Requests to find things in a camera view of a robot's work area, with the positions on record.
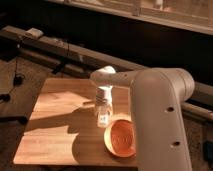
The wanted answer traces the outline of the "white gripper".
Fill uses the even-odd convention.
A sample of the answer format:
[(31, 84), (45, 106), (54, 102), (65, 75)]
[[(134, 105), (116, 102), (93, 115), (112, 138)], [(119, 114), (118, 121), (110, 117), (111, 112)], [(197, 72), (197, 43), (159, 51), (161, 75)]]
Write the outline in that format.
[[(99, 86), (96, 89), (96, 101), (98, 103), (108, 103), (107, 104), (107, 114), (109, 116), (113, 115), (113, 105), (112, 105), (112, 88), (110, 86)], [(94, 114), (98, 116), (100, 112), (101, 105), (95, 104)]]

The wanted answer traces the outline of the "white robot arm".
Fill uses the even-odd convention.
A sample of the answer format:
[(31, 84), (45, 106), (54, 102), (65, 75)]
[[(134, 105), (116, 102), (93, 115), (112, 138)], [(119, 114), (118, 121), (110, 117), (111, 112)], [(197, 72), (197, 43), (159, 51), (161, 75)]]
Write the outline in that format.
[(182, 68), (148, 68), (113, 73), (109, 66), (94, 71), (98, 86), (129, 89), (138, 171), (192, 171), (181, 104), (195, 89)]

